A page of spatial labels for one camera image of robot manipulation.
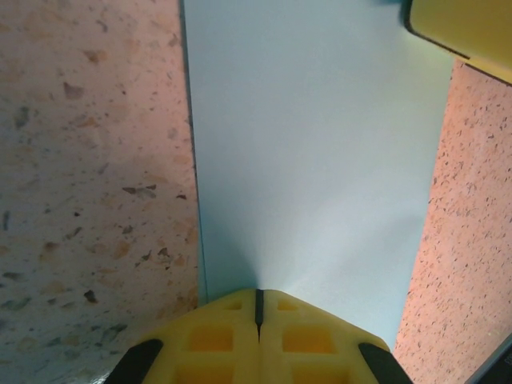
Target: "yellow object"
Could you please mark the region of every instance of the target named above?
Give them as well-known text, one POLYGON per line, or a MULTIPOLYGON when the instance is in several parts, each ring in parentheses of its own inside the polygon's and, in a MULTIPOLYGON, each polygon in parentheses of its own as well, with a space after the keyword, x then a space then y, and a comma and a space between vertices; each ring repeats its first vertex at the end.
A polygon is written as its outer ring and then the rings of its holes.
POLYGON ((377 384, 362 343, 391 356, 380 338, 288 294, 242 290, 145 336, 106 384, 377 384))
POLYGON ((406 28, 512 83, 511 0, 410 0, 406 28))

